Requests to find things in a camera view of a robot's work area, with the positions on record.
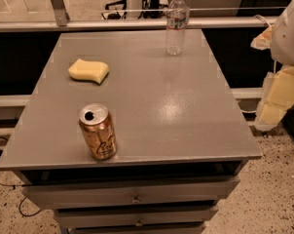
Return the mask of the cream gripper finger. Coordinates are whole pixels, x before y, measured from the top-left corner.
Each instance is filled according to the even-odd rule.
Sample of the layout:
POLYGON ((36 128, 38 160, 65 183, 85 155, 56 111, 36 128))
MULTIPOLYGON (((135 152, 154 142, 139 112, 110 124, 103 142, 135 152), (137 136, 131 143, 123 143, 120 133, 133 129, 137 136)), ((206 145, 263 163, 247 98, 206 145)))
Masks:
POLYGON ((262 33, 255 37, 250 46, 257 50, 267 50, 271 47, 271 38, 272 38, 271 26, 267 27, 262 33))
POLYGON ((255 128, 270 131, 294 105, 294 66, 284 65, 277 73, 268 72, 256 109, 255 128))

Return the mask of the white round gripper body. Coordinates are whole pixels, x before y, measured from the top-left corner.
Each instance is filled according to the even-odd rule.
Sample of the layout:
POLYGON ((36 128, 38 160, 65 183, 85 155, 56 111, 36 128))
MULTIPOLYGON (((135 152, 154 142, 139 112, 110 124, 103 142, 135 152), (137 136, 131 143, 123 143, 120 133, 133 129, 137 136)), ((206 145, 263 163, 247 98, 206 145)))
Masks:
POLYGON ((272 59, 294 66, 294 0, 276 20, 271 38, 272 59))

